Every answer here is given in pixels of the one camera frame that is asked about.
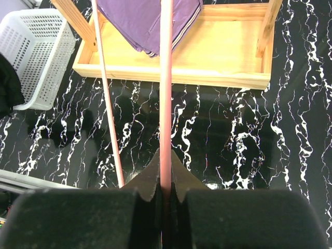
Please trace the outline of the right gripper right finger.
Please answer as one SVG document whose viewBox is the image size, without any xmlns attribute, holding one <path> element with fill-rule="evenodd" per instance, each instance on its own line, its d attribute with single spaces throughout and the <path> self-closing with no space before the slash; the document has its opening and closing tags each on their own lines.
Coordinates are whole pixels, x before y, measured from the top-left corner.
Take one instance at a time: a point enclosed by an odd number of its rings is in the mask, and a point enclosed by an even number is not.
<svg viewBox="0 0 332 249">
<path fill-rule="evenodd" d="M 313 208 L 289 190 L 209 189 L 176 153 L 173 248 L 329 248 Z"/>
</svg>

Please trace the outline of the black trousers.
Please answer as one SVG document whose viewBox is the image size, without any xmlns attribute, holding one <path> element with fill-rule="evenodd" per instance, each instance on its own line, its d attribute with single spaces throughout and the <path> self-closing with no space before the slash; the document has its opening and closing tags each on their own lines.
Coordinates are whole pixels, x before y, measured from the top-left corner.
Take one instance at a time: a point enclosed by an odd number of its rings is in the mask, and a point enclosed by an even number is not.
<svg viewBox="0 0 332 249">
<path fill-rule="evenodd" d="M 20 79 L 11 63 L 1 54 L 1 119 L 11 116 L 13 107 L 24 103 Z"/>
</svg>

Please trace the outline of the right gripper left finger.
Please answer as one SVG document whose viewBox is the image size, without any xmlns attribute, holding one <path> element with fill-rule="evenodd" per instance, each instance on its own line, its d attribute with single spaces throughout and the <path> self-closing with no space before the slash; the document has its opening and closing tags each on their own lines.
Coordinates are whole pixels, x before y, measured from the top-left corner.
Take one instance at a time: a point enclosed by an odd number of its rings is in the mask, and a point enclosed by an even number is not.
<svg viewBox="0 0 332 249">
<path fill-rule="evenodd" d="M 120 189 L 40 189 L 16 199 L 1 248 L 161 248 L 159 152 Z"/>
</svg>

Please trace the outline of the pink hanger of black trousers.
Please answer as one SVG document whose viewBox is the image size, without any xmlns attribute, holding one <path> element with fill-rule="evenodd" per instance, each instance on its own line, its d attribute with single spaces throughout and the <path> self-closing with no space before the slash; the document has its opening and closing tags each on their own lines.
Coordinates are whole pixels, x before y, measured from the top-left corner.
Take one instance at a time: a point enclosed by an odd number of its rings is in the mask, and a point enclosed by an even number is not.
<svg viewBox="0 0 332 249">
<path fill-rule="evenodd" d="M 116 174 L 119 187 L 125 185 L 120 155 L 116 139 L 112 105 L 109 96 L 106 77 L 105 61 L 103 54 L 102 38 L 99 26 L 98 8 L 96 1 L 92 1 L 93 20 L 96 33 L 96 43 L 100 58 L 103 91 L 105 97 L 108 126 L 111 144 L 114 153 Z M 160 185 L 163 194 L 163 222 L 162 222 L 162 247 L 171 248 L 170 196 L 172 182 L 171 167 L 171 80 L 172 80 L 172 19 L 173 1 L 161 1 L 160 19 Z"/>
</svg>

